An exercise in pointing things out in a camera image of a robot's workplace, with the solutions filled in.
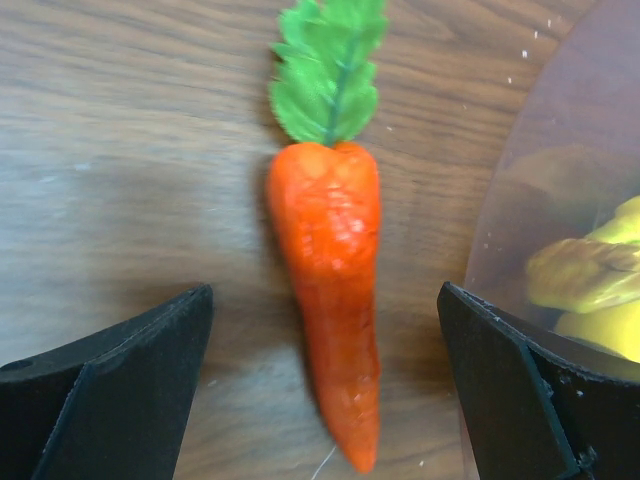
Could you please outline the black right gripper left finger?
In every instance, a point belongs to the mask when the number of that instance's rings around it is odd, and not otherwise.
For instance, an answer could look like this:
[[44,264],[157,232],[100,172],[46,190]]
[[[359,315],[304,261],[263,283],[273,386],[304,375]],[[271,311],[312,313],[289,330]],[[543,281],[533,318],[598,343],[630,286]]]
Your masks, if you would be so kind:
[[200,284],[3,365],[2,478],[173,478],[213,315]]

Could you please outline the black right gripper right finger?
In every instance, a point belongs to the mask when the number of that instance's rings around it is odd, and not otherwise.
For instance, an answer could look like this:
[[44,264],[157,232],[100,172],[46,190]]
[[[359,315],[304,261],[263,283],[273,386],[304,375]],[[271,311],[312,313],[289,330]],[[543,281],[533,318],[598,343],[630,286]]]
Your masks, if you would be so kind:
[[437,309],[480,478],[638,478],[638,364],[450,282]]

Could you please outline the yellow fake lemon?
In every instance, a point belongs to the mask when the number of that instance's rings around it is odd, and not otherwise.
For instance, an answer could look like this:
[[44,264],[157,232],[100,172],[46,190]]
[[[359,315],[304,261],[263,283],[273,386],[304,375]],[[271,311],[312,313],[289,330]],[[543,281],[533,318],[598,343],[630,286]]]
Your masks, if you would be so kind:
[[631,302],[598,311],[561,315],[554,332],[596,344],[639,362],[639,302]]

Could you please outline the yellow fake banana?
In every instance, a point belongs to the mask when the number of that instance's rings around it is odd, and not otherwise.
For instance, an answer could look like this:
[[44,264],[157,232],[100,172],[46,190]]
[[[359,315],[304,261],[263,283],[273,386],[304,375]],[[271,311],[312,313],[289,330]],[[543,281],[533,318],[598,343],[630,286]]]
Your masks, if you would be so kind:
[[528,299],[541,307],[586,314],[639,299],[639,198],[581,238],[542,248],[526,262]]

